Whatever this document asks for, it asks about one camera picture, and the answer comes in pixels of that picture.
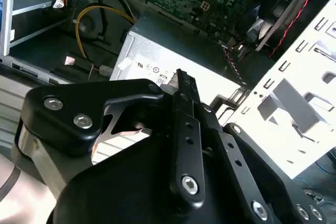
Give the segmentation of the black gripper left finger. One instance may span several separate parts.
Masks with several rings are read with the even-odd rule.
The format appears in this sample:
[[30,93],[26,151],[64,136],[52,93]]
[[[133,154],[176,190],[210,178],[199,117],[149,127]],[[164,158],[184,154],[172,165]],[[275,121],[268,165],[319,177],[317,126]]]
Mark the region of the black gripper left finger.
[[193,208],[185,193],[185,76],[177,70],[174,94],[148,79],[34,88],[24,101],[16,145],[59,199],[78,174],[163,137],[171,144],[170,190]]

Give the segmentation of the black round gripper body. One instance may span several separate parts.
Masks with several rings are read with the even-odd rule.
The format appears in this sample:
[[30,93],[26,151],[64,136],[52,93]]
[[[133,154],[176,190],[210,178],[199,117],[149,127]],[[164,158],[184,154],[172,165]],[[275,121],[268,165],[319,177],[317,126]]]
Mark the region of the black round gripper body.
[[53,223],[251,223],[220,149],[202,134],[205,201],[193,209],[170,190],[171,144],[141,141],[78,174],[63,190]]

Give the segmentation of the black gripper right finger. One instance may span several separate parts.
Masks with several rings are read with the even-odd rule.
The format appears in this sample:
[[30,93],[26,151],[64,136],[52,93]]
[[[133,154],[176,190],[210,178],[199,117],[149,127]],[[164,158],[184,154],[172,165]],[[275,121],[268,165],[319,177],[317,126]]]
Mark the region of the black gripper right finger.
[[185,76],[185,193],[198,223],[328,223],[322,206]]

